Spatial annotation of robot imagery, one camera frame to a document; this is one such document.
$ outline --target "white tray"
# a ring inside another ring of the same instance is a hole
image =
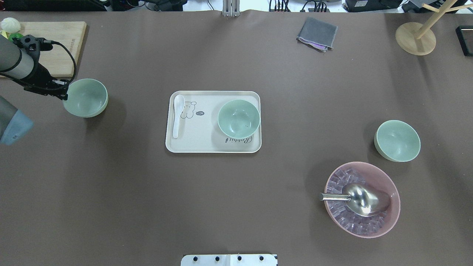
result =
[[[174,97],[185,98],[179,123],[179,137],[173,138]],[[191,91],[180,90],[171,95],[167,114],[166,148],[171,152],[253,153],[261,148],[261,125],[245,139],[226,136],[219,128],[217,117],[222,106],[241,99],[252,103],[261,114],[260,97],[253,91]]]

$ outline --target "ceramic spoon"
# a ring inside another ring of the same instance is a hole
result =
[[[179,136],[179,118],[181,117],[182,111],[184,111],[184,96],[176,95],[174,97],[174,127],[173,127],[173,138],[177,139]]]

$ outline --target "black box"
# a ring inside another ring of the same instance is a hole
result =
[[[396,9],[403,0],[345,0],[342,7],[348,12]]]
[[[4,0],[5,11],[106,11],[99,0]]]
[[[465,56],[473,56],[473,26],[459,26],[456,35]]]

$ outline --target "white bracket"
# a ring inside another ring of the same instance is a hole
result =
[[[223,0],[222,14],[224,17],[239,17],[240,0]]]
[[[275,254],[185,255],[181,266],[278,266]]]

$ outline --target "cutting board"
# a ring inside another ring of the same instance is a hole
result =
[[[63,44],[77,62],[87,24],[84,21],[67,22],[21,22],[20,33],[43,37]],[[51,51],[43,51],[39,62],[53,77],[72,77],[74,66],[67,52],[59,45]]]

